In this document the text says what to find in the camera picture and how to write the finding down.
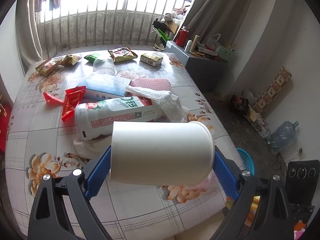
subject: plastic basket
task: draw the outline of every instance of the plastic basket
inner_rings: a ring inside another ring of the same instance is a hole
[[[238,153],[240,154],[243,165],[247,171],[250,171],[252,175],[254,175],[254,164],[250,157],[250,155],[243,149],[237,148]]]

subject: qr code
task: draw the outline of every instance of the qr code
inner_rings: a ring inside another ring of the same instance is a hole
[[[135,112],[134,113],[134,118],[141,118],[142,117],[142,112]]]

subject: clear plastic cup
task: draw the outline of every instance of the clear plastic cup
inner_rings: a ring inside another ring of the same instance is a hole
[[[100,74],[108,74],[111,76],[115,76],[117,71],[115,69],[115,64],[110,57],[110,55],[100,55],[94,62],[93,62],[93,72],[100,73]]]

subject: red candy wrapper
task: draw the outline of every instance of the red candy wrapper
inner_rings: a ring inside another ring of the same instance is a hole
[[[66,97],[64,98],[61,117],[63,122],[75,115],[75,108],[80,103],[84,93],[85,86],[75,87],[66,90]]]
[[[50,101],[55,101],[55,102],[59,102],[61,104],[63,104],[63,100],[59,99],[59,98],[55,98],[53,95],[50,95],[46,92],[43,93],[44,99],[46,102],[50,102]]]

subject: red thermos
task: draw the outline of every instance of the red thermos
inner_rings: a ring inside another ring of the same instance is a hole
[[[176,44],[178,46],[180,46],[180,47],[184,46],[184,44],[187,41],[188,35],[189,35],[189,30],[190,30],[189,27],[186,27],[186,26],[182,27],[182,29],[181,29],[181,31],[179,33],[178,39],[176,41]]]

